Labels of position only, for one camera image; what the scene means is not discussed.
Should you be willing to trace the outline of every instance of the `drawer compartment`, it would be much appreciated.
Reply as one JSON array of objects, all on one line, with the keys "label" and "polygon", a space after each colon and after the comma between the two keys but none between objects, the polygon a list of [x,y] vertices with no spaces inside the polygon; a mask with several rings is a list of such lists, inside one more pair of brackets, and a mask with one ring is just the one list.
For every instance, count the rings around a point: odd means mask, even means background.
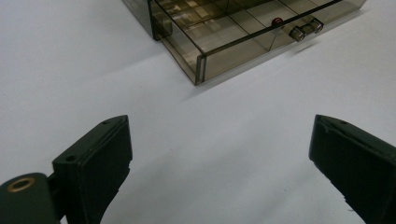
[{"label": "drawer compartment", "polygon": [[124,0],[197,85],[352,13],[365,0]]}]

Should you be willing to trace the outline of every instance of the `transparent drawer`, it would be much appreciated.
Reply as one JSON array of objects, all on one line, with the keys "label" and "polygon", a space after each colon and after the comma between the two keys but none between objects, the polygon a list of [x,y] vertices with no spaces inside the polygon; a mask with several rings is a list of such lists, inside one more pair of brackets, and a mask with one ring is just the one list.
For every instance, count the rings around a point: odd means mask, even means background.
[{"label": "transparent drawer", "polygon": [[330,22],[361,8],[365,0],[124,2],[132,12],[148,12],[146,18],[138,19],[155,39],[161,39],[197,85],[319,33]]}]

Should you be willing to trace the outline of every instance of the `white table surface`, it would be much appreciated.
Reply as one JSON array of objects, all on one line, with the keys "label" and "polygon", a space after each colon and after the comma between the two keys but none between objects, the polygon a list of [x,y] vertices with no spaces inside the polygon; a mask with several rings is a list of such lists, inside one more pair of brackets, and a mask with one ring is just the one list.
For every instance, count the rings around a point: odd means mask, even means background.
[{"label": "white table surface", "polygon": [[194,87],[121,0],[0,1],[0,182],[51,174],[84,133],[126,114],[132,171],[102,223],[363,223],[309,141],[323,114],[396,146],[395,8],[369,0],[330,32]]}]

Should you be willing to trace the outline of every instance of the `drawer handle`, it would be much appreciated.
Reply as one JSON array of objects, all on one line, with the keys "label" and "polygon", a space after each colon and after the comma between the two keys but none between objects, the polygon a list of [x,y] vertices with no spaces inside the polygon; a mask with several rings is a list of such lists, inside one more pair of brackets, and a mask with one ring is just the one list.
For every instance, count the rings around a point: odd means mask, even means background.
[{"label": "drawer handle", "polygon": [[289,33],[289,36],[295,41],[300,42],[305,39],[306,36],[311,34],[317,34],[323,30],[323,22],[314,18],[311,22],[304,26],[295,26]]}]

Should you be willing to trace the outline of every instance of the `small red item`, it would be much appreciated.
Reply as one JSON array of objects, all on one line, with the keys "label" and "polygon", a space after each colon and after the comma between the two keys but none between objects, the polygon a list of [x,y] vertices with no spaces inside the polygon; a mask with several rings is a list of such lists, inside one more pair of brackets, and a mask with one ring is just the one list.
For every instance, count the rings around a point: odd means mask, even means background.
[{"label": "small red item", "polygon": [[273,19],[271,25],[278,25],[281,22],[283,22],[282,18],[277,17],[277,18]]}]

